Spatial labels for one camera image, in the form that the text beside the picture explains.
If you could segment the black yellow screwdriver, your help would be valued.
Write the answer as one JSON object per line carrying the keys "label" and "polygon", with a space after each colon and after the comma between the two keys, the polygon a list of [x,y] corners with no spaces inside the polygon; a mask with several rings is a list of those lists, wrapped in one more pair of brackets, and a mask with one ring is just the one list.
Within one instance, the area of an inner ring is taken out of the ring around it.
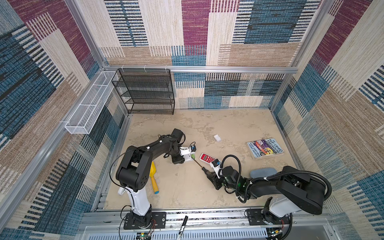
{"label": "black yellow screwdriver", "polygon": [[194,160],[194,161],[195,161],[195,163],[197,163],[201,167],[202,171],[204,172],[204,174],[206,175],[206,177],[208,179],[213,179],[214,178],[215,174],[212,174],[212,172],[207,170],[205,167],[203,167],[201,164],[199,164],[196,160]]}

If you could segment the white battery cover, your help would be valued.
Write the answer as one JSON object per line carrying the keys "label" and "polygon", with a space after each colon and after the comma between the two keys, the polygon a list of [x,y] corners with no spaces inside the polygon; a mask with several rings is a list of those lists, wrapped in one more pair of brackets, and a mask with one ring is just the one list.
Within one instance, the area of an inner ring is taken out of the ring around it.
{"label": "white battery cover", "polygon": [[214,139],[217,141],[217,142],[221,142],[222,139],[220,138],[219,135],[214,135]]}

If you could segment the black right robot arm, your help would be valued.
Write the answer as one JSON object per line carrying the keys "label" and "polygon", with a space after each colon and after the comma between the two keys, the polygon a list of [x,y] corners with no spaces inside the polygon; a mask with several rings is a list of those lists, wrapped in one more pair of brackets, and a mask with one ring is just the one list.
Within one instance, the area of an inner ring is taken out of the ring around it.
{"label": "black right robot arm", "polygon": [[324,201],[332,194],[331,183],[322,175],[301,171],[291,166],[277,172],[273,168],[258,169],[257,177],[242,177],[241,165],[235,170],[214,159],[213,171],[202,168],[216,190],[224,188],[227,194],[235,194],[245,204],[248,200],[269,196],[261,215],[268,224],[297,211],[312,215],[323,212]]}

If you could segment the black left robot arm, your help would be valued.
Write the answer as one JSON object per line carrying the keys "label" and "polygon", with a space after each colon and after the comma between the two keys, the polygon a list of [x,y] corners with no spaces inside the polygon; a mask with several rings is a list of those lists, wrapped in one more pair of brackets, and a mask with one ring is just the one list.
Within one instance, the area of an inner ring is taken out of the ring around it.
{"label": "black left robot arm", "polygon": [[116,180],[119,193],[127,192],[130,196],[133,213],[144,217],[151,210],[145,186],[150,178],[150,169],[154,159],[159,156],[171,156],[173,164],[184,163],[180,147],[185,134],[174,129],[170,135],[161,135],[158,140],[142,146],[130,146],[117,169]]}

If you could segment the red white remote control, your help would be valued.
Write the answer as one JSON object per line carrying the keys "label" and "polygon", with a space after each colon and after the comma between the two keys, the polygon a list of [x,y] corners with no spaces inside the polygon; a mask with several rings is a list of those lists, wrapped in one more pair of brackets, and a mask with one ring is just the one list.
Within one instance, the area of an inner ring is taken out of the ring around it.
{"label": "red white remote control", "polygon": [[204,163],[207,163],[207,164],[210,164],[211,162],[213,162],[216,158],[208,155],[208,154],[205,154],[205,153],[202,153],[201,156],[200,156],[200,160]]}

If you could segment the yellow toy shovel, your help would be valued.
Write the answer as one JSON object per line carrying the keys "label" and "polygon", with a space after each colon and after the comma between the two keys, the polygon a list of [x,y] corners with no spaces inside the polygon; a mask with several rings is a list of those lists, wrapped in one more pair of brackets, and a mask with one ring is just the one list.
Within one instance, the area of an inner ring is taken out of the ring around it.
{"label": "yellow toy shovel", "polygon": [[152,182],[152,186],[153,186],[153,191],[155,194],[158,194],[159,188],[158,188],[158,185],[157,185],[157,182],[155,179],[155,173],[156,173],[156,166],[155,166],[155,163],[152,162],[151,163],[151,169],[150,169],[150,178],[151,178],[151,182]]}

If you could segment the blue grey sponge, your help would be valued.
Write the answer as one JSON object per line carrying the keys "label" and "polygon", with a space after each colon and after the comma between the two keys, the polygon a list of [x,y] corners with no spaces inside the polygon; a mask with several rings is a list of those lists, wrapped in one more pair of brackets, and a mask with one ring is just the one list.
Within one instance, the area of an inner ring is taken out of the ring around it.
{"label": "blue grey sponge", "polygon": [[250,172],[251,178],[264,178],[275,175],[278,171],[274,168],[255,169]]}

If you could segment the colourful magazine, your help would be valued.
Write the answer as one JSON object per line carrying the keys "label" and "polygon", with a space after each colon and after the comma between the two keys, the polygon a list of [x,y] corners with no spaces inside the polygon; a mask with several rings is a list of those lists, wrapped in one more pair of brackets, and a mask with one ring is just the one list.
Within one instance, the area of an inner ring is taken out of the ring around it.
{"label": "colourful magazine", "polygon": [[257,141],[246,142],[249,151],[254,159],[265,156],[282,154],[284,150],[275,139],[262,139]]}

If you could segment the black marker pen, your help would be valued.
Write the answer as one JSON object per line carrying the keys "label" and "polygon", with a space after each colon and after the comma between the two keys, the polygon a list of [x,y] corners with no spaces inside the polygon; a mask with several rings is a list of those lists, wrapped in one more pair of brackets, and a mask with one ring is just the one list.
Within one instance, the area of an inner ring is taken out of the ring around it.
{"label": "black marker pen", "polygon": [[184,220],[183,220],[183,223],[182,223],[182,225],[181,225],[181,228],[180,228],[180,230],[179,230],[177,240],[181,240],[181,239],[182,239],[182,236],[183,236],[183,233],[184,233],[184,230],[185,230],[185,227],[186,227],[188,218],[189,218],[188,216],[185,216],[185,218],[184,218]]}

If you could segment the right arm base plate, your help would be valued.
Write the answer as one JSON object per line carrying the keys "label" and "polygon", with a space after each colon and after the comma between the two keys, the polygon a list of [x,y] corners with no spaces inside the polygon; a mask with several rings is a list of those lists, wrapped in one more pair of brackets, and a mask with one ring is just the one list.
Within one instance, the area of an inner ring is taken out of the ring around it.
{"label": "right arm base plate", "polygon": [[247,209],[244,216],[248,219],[250,226],[280,225],[288,226],[291,222],[289,215],[276,217],[270,213],[263,213],[263,209]]}

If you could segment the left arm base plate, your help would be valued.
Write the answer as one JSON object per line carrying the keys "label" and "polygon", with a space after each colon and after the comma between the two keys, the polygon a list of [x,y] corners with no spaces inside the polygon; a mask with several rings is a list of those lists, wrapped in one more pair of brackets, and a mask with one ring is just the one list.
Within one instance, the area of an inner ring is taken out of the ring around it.
{"label": "left arm base plate", "polygon": [[155,225],[155,229],[164,229],[166,226],[167,213],[149,211],[145,216],[139,216],[130,212],[124,221],[124,230],[138,230],[140,228],[150,229]]}

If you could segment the white mesh wall basket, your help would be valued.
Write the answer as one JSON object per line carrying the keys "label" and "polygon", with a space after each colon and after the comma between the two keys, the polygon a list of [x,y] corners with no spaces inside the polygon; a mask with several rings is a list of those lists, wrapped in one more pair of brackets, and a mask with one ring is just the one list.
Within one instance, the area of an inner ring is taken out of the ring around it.
{"label": "white mesh wall basket", "polygon": [[98,117],[109,98],[116,73],[103,71],[99,73],[81,103],[75,109],[65,125],[65,129],[72,135],[88,135],[91,133]]}

